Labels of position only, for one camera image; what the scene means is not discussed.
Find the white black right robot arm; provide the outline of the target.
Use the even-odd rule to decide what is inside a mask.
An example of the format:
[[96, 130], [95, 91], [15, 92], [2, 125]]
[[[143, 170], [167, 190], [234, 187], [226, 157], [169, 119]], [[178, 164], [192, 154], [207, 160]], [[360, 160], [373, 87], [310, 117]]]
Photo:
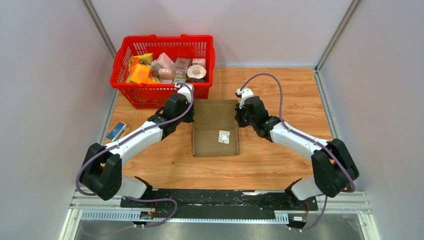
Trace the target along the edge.
[[289, 208], [299, 209], [311, 197], [333, 198], [340, 192], [356, 190], [354, 180], [359, 177], [359, 170], [342, 140], [327, 141], [290, 126], [279, 117], [269, 115], [258, 96], [240, 101], [235, 111], [240, 128], [250, 126], [259, 137], [310, 159], [313, 175], [296, 180], [285, 189], [285, 203]]

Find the yellow snack bag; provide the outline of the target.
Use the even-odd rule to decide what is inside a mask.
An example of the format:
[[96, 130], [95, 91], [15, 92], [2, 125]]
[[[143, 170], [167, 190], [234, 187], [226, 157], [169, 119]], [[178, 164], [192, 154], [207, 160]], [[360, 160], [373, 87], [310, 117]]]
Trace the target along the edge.
[[129, 58], [128, 68], [131, 69], [133, 66], [140, 64], [144, 66], [150, 66], [153, 62], [153, 53], [145, 53], [143, 55], [135, 55]]

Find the pink white carton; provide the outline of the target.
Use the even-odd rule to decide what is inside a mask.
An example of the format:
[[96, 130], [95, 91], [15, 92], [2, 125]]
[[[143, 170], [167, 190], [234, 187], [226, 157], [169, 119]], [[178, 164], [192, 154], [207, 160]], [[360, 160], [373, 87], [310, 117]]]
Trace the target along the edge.
[[171, 70], [175, 64], [174, 61], [165, 52], [162, 52], [156, 60], [162, 69]]

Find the orange snack box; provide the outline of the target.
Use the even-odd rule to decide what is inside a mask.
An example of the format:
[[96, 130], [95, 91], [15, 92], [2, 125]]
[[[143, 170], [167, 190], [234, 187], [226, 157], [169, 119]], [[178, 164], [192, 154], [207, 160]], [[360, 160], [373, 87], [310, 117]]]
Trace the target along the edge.
[[139, 85], [146, 84], [149, 80], [150, 71], [150, 66], [136, 63], [130, 68], [126, 82]]

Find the aluminium frame rail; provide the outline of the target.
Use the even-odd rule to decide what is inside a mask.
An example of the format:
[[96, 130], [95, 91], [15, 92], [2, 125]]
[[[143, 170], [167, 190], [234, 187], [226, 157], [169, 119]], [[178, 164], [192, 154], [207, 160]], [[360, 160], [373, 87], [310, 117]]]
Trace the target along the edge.
[[163, 202], [143, 203], [114, 196], [102, 200], [75, 193], [71, 209], [83, 220], [160, 222], [169, 217], [180, 223], [287, 224], [296, 218], [313, 220], [322, 207], [327, 214], [371, 214], [364, 192], [342, 192], [334, 198], [311, 197], [290, 208], [282, 190], [153, 189], [151, 197]]

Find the brown cardboard paper box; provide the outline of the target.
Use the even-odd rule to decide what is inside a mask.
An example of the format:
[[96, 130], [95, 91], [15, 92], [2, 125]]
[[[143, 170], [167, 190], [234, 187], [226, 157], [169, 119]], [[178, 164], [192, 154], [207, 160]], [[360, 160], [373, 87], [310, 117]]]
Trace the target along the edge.
[[[196, 99], [192, 124], [194, 157], [237, 156], [240, 153], [235, 99]], [[230, 131], [230, 143], [218, 142], [219, 130]]]

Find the blue yellow small box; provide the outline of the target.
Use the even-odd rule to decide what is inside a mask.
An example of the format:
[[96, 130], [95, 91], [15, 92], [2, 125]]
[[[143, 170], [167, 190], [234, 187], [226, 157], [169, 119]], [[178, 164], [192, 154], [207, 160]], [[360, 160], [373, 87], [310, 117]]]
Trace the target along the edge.
[[104, 143], [109, 144], [126, 136], [131, 131], [130, 127], [119, 121], [106, 135]]

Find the round tape roll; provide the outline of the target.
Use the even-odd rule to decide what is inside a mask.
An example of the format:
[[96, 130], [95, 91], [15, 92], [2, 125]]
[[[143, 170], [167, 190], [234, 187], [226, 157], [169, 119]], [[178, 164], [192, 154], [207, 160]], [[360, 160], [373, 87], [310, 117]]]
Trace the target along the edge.
[[201, 65], [192, 65], [187, 69], [186, 75], [191, 82], [204, 82], [207, 70]]

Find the red plastic shopping basket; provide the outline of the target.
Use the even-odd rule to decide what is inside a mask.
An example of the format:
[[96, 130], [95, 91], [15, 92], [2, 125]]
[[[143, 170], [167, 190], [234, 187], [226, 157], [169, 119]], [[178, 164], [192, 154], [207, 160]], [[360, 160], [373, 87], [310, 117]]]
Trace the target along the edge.
[[[130, 57], [147, 53], [153, 53], [147, 83], [127, 83]], [[172, 69], [160, 67], [157, 58], [161, 53], [166, 53], [174, 61]], [[134, 108], [158, 109], [177, 91], [175, 83], [192, 84], [195, 99], [208, 99], [215, 62], [214, 38], [211, 35], [127, 36], [116, 54], [109, 82]], [[201, 65], [207, 70], [204, 81], [188, 80], [187, 70], [193, 65]]]

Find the small white packet in box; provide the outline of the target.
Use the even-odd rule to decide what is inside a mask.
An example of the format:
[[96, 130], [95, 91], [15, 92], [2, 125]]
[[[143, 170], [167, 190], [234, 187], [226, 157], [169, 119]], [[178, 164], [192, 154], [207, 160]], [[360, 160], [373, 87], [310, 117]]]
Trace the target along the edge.
[[218, 142], [228, 145], [230, 143], [231, 132], [226, 130], [218, 131]]

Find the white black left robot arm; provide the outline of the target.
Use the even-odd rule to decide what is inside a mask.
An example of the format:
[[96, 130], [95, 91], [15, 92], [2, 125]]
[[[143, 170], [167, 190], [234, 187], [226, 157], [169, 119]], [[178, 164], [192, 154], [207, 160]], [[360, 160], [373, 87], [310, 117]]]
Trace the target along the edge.
[[76, 176], [77, 191], [105, 201], [122, 196], [148, 207], [153, 201], [151, 186], [138, 177], [124, 177], [122, 168], [145, 148], [175, 132], [180, 123], [192, 123], [193, 103], [192, 93], [181, 89], [135, 131], [106, 145], [92, 144]]

